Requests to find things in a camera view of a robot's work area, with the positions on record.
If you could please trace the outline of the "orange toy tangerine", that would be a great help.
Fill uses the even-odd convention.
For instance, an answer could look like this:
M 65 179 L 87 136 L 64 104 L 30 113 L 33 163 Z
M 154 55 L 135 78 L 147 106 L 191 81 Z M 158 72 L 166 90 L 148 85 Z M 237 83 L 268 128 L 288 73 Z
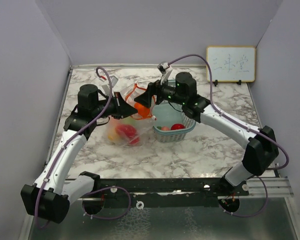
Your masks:
M 151 116 L 151 109 L 143 106 L 138 102 L 134 104 L 134 108 L 137 109 L 137 113 L 142 119 L 146 119 Z

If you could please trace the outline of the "red toy pepper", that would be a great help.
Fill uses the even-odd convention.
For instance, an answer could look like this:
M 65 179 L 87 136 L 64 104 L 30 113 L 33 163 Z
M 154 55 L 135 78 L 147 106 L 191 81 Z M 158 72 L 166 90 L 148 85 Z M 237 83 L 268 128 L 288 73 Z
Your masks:
M 122 138 L 133 139 L 137 135 L 137 130 L 130 124 L 119 124 L 115 127 L 115 132 Z

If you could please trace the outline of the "clear zip bag orange zipper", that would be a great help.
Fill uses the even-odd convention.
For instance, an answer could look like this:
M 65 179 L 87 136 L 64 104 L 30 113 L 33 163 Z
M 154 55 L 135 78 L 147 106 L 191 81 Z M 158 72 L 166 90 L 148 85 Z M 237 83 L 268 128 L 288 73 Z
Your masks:
M 104 137 L 116 146 L 141 146 L 148 142 L 150 129 L 154 126 L 157 118 L 153 115 L 156 98 L 151 98 L 149 108 L 135 102 L 135 98 L 143 94 L 146 88 L 134 83 L 123 90 L 121 95 L 126 103 L 137 110 L 136 114 L 123 119 L 110 118 L 106 125 Z

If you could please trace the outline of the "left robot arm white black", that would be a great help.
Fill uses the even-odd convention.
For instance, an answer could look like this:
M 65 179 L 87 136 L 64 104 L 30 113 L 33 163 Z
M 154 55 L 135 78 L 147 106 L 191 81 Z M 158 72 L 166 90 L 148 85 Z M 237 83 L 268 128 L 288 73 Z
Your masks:
M 83 196 L 96 197 L 103 189 L 100 176 L 83 172 L 69 184 L 68 172 L 86 144 L 100 118 L 124 119 L 138 111 L 128 104 L 120 92 L 110 92 L 100 100 L 101 91 L 94 84 L 79 88 L 77 105 L 66 119 L 56 151 L 43 172 L 31 185 L 24 185 L 20 195 L 26 212 L 36 219 L 61 223 L 70 205 Z

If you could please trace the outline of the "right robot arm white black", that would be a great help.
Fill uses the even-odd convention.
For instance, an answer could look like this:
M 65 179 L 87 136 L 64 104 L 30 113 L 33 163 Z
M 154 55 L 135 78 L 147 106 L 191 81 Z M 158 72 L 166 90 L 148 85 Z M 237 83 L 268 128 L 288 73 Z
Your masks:
M 134 100 L 149 108 L 153 98 L 157 105 L 162 101 L 180 105 L 185 116 L 220 131 L 245 150 L 242 161 L 221 178 L 219 189 L 226 196 L 236 192 L 243 181 L 262 175 L 279 155 L 272 128 L 249 125 L 214 107 L 209 99 L 197 93 L 197 82 L 189 72 L 178 73 L 174 86 L 160 80 L 149 83 L 145 92 Z

